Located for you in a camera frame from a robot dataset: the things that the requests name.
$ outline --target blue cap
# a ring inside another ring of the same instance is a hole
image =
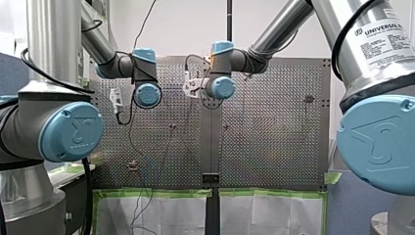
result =
[[[217,41],[211,45],[211,53],[213,56],[222,54],[234,49],[234,43],[230,41]]]
[[[101,69],[100,69],[100,66],[98,66],[98,64],[97,63],[95,63],[95,72],[100,76],[100,77],[102,77],[102,78],[107,78],[102,72],[101,72]]]
[[[343,117],[337,140],[359,178],[415,196],[415,97],[382,95],[357,103]]]
[[[39,135],[40,155],[55,163],[82,160],[98,146],[103,130],[102,116],[93,105],[68,104],[45,122]]]
[[[214,80],[210,85],[210,91],[215,99],[228,99],[235,93],[235,82],[227,76],[222,76]]]
[[[156,85],[145,83],[136,89],[134,98],[140,107],[153,108],[161,100],[161,91]]]
[[[141,59],[146,62],[156,63],[156,52],[151,48],[135,48],[132,51],[132,55],[135,58]]]

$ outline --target black bracket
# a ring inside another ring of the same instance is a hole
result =
[[[204,183],[219,183],[219,174],[218,173],[204,173],[203,182]]]

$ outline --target universal robots logo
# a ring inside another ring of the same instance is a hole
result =
[[[356,36],[360,36],[361,34],[363,34],[363,29],[360,28],[355,32]]]

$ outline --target green tape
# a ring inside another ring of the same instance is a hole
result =
[[[101,197],[94,191],[94,213],[92,216],[92,229],[94,235],[98,234],[98,206],[100,204]]]
[[[324,183],[337,184],[340,178],[342,178],[342,174],[339,172],[327,172],[324,174]]]
[[[83,172],[83,165],[70,166],[65,170],[66,173],[80,173]]]
[[[321,199],[324,193],[314,191],[292,191],[292,190],[275,190],[275,189],[219,189],[220,197],[249,197],[254,195],[301,198],[301,199]]]
[[[166,198],[166,199],[181,199],[181,198],[209,198],[211,197],[211,190],[152,190],[149,188],[128,188],[119,190],[95,190],[101,198],[136,198],[144,197],[150,198]]]
[[[247,189],[219,189],[220,197],[249,197],[254,195],[254,190]]]
[[[321,235],[326,235],[326,231],[327,231],[327,223],[326,223],[326,219],[327,219],[327,193],[321,193],[322,194],[322,199],[323,199],[323,212],[321,214]]]

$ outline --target pegboard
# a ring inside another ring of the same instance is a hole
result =
[[[321,189],[330,61],[273,59],[264,74],[233,78],[238,91],[222,107],[220,187]]]
[[[101,158],[95,173],[96,187],[120,188],[156,185],[160,188],[200,188],[201,105],[185,97],[184,57],[158,58],[158,78],[162,101],[151,110],[133,105],[132,125],[117,124],[109,100],[111,88],[120,87],[124,102],[121,120],[129,120],[133,85],[129,79],[95,82],[96,104],[105,121],[99,148]],[[197,64],[190,66],[196,75]],[[127,166],[135,161],[137,170]]]
[[[324,185],[329,60],[272,59],[266,73],[248,81],[235,72],[235,96],[209,111],[199,99],[184,96],[184,59],[158,58],[162,101],[153,110],[134,109],[131,129],[116,123],[109,100],[110,89],[121,87],[126,108],[121,119],[127,121],[130,80],[93,80],[106,124],[96,187],[202,188],[207,187],[204,173],[218,173],[219,187],[316,190]],[[202,67],[192,64],[192,76],[203,74]],[[128,170],[133,161],[143,170]]]

